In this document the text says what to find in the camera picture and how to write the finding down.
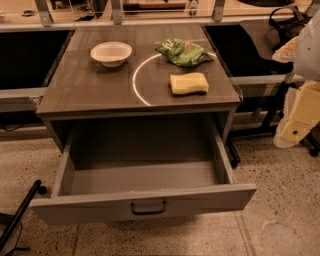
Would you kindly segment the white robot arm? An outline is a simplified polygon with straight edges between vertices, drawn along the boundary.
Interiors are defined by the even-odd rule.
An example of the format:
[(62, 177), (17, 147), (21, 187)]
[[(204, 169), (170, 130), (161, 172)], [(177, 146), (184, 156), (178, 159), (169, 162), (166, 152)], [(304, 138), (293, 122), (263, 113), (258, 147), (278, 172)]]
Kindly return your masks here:
[(279, 148), (290, 148), (303, 140), (320, 122), (320, 10), (298, 36), (278, 49), (272, 59), (293, 63), (293, 72), (305, 82), (289, 88), (283, 113), (273, 138)]

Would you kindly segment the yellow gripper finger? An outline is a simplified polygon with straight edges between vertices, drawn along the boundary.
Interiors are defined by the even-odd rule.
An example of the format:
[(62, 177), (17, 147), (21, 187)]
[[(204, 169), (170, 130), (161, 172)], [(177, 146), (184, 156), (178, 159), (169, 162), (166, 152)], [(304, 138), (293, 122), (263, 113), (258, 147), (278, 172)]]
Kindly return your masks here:
[(278, 148), (290, 148), (302, 141), (320, 122), (320, 82), (306, 81), (298, 89), (290, 87), (283, 113), (273, 143)]

